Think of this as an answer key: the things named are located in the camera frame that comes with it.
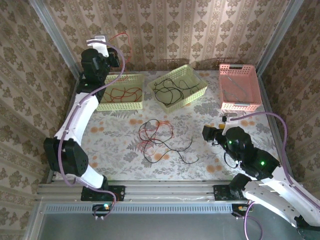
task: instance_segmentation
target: green plastic basket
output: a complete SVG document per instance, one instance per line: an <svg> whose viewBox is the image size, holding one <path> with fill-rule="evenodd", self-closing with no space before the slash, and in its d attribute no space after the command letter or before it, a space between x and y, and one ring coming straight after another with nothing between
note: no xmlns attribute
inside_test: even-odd
<svg viewBox="0 0 320 240"><path fill-rule="evenodd" d="M189 90L184 90L183 95L184 99L177 101L176 103L170 105L164 105L162 102L166 102L168 98L171 98L172 94L169 92L160 92L158 91L156 96L154 94L155 84L160 84L163 80L170 78L172 81L179 86L181 80L183 80L189 87L197 85L198 89L196 88L196 92L191 93ZM166 114L173 112L174 110L180 109L183 106L187 105L188 103L192 102L193 100L201 97L205 94L205 91L208 87L208 84L201 79L199 74L188 64L178 67L175 70L157 78L156 80L148 83L147 88L152 93L153 98L159 103L161 108L164 110Z"/></svg>
<svg viewBox="0 0 320 240"><path fill-rule="evenodd" d="M108 75L105 79L105 83L110 83L114 80L118 75ZM144 84L145 83L145 75L143 74L123 74L123 77L116 81L114 84L108 86L105 91L103 98L101 99L100 104L96 108L97 111L115 111L115 110L139 110L143 108L143 101L145 97ZM130 88L140 88L142 91L137 92L139 100L135 102L136 96L130 96L123 98L123 102L120 99L114 99L114 102L110 101L110 97L108 94L111 93L112 89L118 90L128 90ZM120 91L114 90L112 93L113 97L121 97L123 93Z"/></svg>

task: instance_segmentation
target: floral tablecloth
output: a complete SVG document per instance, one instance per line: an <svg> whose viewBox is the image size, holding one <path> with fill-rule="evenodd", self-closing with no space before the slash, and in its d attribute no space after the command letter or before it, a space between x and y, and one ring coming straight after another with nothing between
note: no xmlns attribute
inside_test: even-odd
<svg viewBox="0 0 320 240"><path fill-rule="evenodd" d="M167 71L139 73L145 75L147 85ZM170 114L165 114L147 88L142 110L95 111L82 138L82 148L89 157L89 164L110 180L231 180L240 169L232 169L225 164L223 149L204 141L202 130L205 124L218 127L221 116L234 111L220 109L219 72L208 70L198 73L208 83L205 94ZM263 111L263 106L257 109L257 112ZM237 113L242 116L250 112ZM181 155L187 162L197 158L199 161L185 164L176 152L167 153L154 164L145 160L138 148L141 142L138 131L141 124L154 118L172 124L174 138L167 142L170 147L183 149L193 138L190 148ZM239 125L250 134L256 147L279 159L265 115L241 120ZM165 151L165 146L160 147L150 160L157 160Z"/></svg>

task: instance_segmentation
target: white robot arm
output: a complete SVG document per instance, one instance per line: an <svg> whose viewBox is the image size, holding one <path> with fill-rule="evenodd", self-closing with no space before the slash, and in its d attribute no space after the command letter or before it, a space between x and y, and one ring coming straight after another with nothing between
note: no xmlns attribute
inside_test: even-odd
<svg viewBox="0 0 320 240"><path fill-rule="evenodd" d="M267 151L254 147L250 135L235 122L232 124L226 124L224 129L206 125L202 131L204 140L213 145L216 145L213 142L218 143L246 173L239 173L233 178L229 184L230 192L265 206L296 228L308 226L320 231L320 201L291 176L288 179L278 160ZM275 192L270 192L248 176Z"/></svg>
<svg viewBox="0 0 320 240"><path fill-rule="evenodd" d="M87 41L89 42L88 46L93 46L93 48L84 50L81 54L83 74L79 79L71 111L54 138L46 138L43 146L50 168L60 172L58 146L65 134L60 153L65 174L75 177L85 186L107 190L107 178L89 165L88 156L81 148L81 141L89 119L98 107L105 90L99 90L93 95L90 95L91 92L105 85L110 67L119 67L120 64L116 51L107 48L102 43L93 41L106 42L106 39L103 35L96 35L94 39Z"/></svg>

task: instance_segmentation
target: black cable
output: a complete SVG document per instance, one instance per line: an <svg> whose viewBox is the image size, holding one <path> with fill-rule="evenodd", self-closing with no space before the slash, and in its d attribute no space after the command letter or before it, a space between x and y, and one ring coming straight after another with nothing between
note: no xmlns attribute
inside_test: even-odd
<svg viewBox="0 0 320 240"><path fill-rule="evenodd" d="M104 207L103 205L96 206L96 207L93 209L93 216L94 216L94 218L96 218L97 212L99 212L99 209L101 209L101 208L104 208L104 209L105 209L105 207ZM110 210L109 210L109 212L103 213L104 217L106 217L109 213L110 213Z"/></svg>
<svg viewBox="0 0 320 240"><path fill-rule="evenodd" d="M230 168L232 168L232 169L236 169L237 167L238 167L238 163L236 163L235 164L235 166L230 166L228 163L227 163L227 160L226 160L226 154L227 154L227 152L225 151L224 152L224 154L223 154L223 158L224 158L224 162L225 162L225 164L227 164Z"/></svg>
<svg viewBox="0 0 320 240"><path fill-rule="evenodd" d="M158 130L158 129L156 129L156 131L152 134L152 136L149 137L148 134L147 134L146 126L147 126L147 124L150 123L151 121L156 121L157 125L160 126L159 120L157 120L157 119L150 119L150 120L146 121L145 123L143 123L143 124L140 126L140 128L139 128L139 138L140 138L142 141L146 142L145 145L144 145L144 147L143 147L143 156L144 156L144 158L145 158L149 163L155 164L155 163L159 162L168 152L171 152L171 151L177 152L177 153L179 154L181 160L182 160L185 164L195 164L196 162L199 161L199 158L197 158L197 160L194 161L194 162L186 162L186 161L184 160L184 158L181 156L181 153L180 153L180 152L184 152L185 150L187 150L188 148L190 148L190 146L191 146L191 144L192 144L192 142L193 142L193 138L191 138L190 144L189 144L185 149L183 149L183 150L172 149L171 147L169 147L169 146L166 144L166 142L173 138L173 136L174 136L173 131L171 131L171 136L170 136L167 140L164 140L164 141L162 141L162 140L160 140L160 139L154 138L154 136L157 134L157 130ZM145 131L145 133L146 133L146 139L143 139L143 138L141 137L141 129L142 129L142 128L144 128L144 131ZM165 145L169 150L166 151L158 160L156 160L156 161L150 161L150 160L146 157L146 147L147 147L147 145L150 144L150 143L153 143L153 144L155 144L155 145L163 144L163 145Z"/></svg>
<svg viewBox="0 0 320 240"><path fill-rule="evenodd" d="M170 83L172 84L172 86L165 86L165 83L166 83L166 82L170 82ZM183 83L186 85L187 88L181 87L181 86L180 86L180 85L181 85L181 82L183 82ZM181 80L179 81L179 84L178 84L178 85L176 85L171 78L166 78L166 79L162 80L162 81L159 82L159 83L155 82L155 83L154 83L154 86L155 86L155 87L154 87L154 89L153 89L155 98L156 98L160 103L164 104L165 106L168 106L168 105L175 104L175 103L178 102L180 99L185 99L185 96L184 96L184 93L183 93L184 90L190 90L190 94L193 94L193 93L194 93L194 92L192 92L194 88L197 88L197 89L199 90L199 88L198 88L199 83L198 83L197 85L194 85L194 86L192 86L192 87L189 87L188 84L187 84L184 80L181 79ZM175 101L174 101L173 91L178 91L178 92L180 93L180 97L179 97L178 99L176 99ZM158 97L157 97L157 93L158 93L158 92L161 92L161 93L168 93L168 92L170 92L170 93L171 93L171 100L170 100L170 102L163 102L163 101L159 100Z"/></svg>

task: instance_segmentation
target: beige wallpaper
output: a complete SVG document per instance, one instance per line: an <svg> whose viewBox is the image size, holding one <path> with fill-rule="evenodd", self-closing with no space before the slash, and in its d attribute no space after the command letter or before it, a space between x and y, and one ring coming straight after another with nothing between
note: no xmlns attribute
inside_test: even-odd
<svg viewBox="0 0 320 240"><path fill-rule="evenodd" d="M190 63L257 64L288 0L45 0L80 60L86 40L126 32L128 70L167 70ZM128 58L126 36L113 41Z"/></svg>
<svg viewBox="0 0 320 240"><path fill-rule="evenodd" d="M320 1L305 0L263 73L294 177L320 199Z"/></svg>
<svg viewBox="0 0 320 240"><path fill-rule="evenodd" d="M65 116L74 79L33 8L0 0L0 239L22 239L38 183L43 141Z"/></svg>

